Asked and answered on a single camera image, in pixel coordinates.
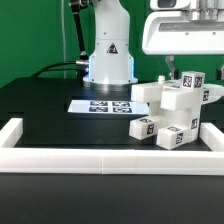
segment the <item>black tabletop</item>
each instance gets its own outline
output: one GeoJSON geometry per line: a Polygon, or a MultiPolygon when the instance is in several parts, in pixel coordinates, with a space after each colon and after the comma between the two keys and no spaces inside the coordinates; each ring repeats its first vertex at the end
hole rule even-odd
{"type": "MultiPolygon", "coordinates": [[[[161,149],[154,138],[129,137],[130,120],[141,115],[70,114],[72,99],[129,101],[130,92],[83,89],[76,80],[16,79],[0,89],[0,125],[24,118],[17,147],[161,149]]],[[[202,120],[223,128],[222,103],[203,107],[202,120]]],[[[209,149],[198,140],[178,150],[209,149]]],[[[0,174],[1,224],[222,224],[223,206],[218,176],[0,174]]]]}

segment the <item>warning label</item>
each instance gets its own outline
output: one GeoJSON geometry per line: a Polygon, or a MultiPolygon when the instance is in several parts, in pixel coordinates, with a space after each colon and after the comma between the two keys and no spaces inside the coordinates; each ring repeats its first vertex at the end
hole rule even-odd
{"type": "Polygon", "coordinates": [[[110,48],[107,51],[108,54],[118,54],[117,48],[114,43],[111,44],[110,48]]]}

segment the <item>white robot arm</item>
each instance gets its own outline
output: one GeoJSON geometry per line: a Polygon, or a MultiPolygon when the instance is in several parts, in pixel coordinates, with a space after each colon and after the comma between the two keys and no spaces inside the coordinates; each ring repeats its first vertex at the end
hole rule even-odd
{"type": "Polygon", "coordinates": [[[223,54],[223,0],[151,0],[142,48],[150,55],[223,54]]]}
{"type": "Polygon", "coordinates": [[[92,4],[95,10],[95,51],[89,58],[84,86],[123,90],[136,83],[134,60],[129,54],[130,16],[119,0],[72,0],[78,11],[92,4]]]}

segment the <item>stacked blocks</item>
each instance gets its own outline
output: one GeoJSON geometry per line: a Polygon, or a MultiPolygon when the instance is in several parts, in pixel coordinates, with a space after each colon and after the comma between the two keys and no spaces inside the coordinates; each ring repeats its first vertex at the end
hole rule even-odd
{"type": "Polygon", "coordinates": [[[198,138],[201,105],[219,100],[223,87],[204,84],[205,74],[183,72],[181,80],[132,87],[132,100],[150,103],[149,116],[131,121],[130,136],[157,136],[157,145],[174,149],[198,138]]]}

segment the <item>green backdrop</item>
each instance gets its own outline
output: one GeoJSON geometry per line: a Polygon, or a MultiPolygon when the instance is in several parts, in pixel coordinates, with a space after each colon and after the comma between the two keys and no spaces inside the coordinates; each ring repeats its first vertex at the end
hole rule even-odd
{"type": "MultiPolygon", "coordinates": [[[[78,43],[73,16],[65,0],[66,58],[78,59],[78,43]]],[[[149,1],[121,0],[131,16],[130,53],[135,58],[135,76],[154,81],[161,73],[168,76],[164,56],[146,56],[141,49],[144,22],[149,1]]],[[[0,0],[0,86],[18,77],[32,75],[40,68],[63,61],[61,0],[0,0]]],[[[94,9],[81,12],[85,44],[89,54],[94,50],[94,9]]],[[[214,80],[215,70],[223,63],[221,56],[177,56],[175,67],[206,72],[206,80],[214,80]]],[[[75,77],[69,72],[68,77],[75,77]]],[[[43,77],[62,77],[62,73],[43,77]]]]}

